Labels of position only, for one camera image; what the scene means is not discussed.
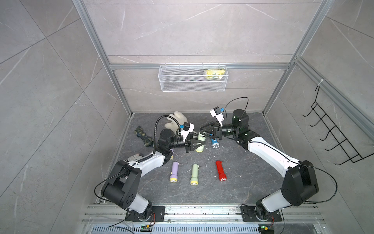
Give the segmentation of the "blue flashlight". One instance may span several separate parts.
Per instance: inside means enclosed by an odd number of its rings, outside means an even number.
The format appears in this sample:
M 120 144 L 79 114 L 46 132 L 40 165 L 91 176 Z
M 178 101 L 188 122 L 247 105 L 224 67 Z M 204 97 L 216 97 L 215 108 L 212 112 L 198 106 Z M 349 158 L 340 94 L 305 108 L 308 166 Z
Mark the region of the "blue flashlight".
M 212 143 L 212 148 L 213 149 L 217 149 L 217 148 L 220 147 L 220 144 L 219 144 L 218 140 L 216 140 L 216 139 L 211 139 L 211 143 Z

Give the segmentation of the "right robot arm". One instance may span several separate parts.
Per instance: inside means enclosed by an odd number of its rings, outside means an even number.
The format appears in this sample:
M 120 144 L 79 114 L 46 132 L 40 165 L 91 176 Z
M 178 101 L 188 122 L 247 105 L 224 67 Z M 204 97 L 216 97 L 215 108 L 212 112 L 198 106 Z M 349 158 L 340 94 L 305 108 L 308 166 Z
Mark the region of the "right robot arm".
M 283 177 L 279 190 L 258 200 L 255 215 L 266 221 L 282 208 L 311 203 L 310 198 L 319 192 L 316 171 L 311 162 L 295 159 L 273 147 L 249 128 L 249 117 L 244 109 L 233 112 L 232 121 L 224 124 L 225 108 L 214 107 L 209 112 L 216 121 L 202 126 L 199 132 L 212 139 L 231 138 L 245 150 L 259 156 Z

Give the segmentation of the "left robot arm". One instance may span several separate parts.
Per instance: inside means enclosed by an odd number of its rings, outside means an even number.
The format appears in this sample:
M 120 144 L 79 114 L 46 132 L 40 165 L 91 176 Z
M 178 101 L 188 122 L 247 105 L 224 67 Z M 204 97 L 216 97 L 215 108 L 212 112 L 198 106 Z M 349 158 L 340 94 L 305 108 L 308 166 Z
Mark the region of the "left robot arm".
M 112 202 L 124 210 L 130 210 L 142 220 L 147 220 L 153 214 L 152 203 L 137 193 L 140 179 L 168 163 L 173 158 L 174 148 L 184 147 L 186 152 L 189 152 L 204 145 L 204 142 L 197 138 L 193 123 L 180 123 L 172 116 L 168 117 L 177 124 L 177 130 L 166 128 L 157 137 L 158 123 L 166 117 L 163 115 L 156 121 L 153 151 L 145 157 L 118 161 L 109 177 L 97 185 L 101 186 L 98 198 Z

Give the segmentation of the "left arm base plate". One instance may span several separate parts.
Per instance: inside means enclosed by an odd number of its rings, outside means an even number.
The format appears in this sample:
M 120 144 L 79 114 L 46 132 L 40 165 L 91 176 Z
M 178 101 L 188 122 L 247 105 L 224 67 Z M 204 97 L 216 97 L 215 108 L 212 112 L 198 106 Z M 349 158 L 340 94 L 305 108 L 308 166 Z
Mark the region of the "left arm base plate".
M 163 222 L 165 216 L 165 206 L 156 205 L 152 206 L 151 208 L 148 207 L 143 213 L 138 213 L 134 210 L 127 211 L 125 221 L 155 221 L 155 222 Z

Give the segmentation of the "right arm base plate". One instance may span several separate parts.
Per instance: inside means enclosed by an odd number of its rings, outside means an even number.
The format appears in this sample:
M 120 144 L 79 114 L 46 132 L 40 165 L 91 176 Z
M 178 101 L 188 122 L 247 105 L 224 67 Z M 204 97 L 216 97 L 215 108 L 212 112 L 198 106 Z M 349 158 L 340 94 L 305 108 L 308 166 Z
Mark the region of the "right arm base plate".
M 280 222 L 282 221 L 282 216 L 280 211 L 274 211 L 272 213 L 263 209 L 261 206 L 255 205 L 240 205 L 240 212 L 244 222 L 254 222 L 254 221 L 269 221 L 269 222 Z

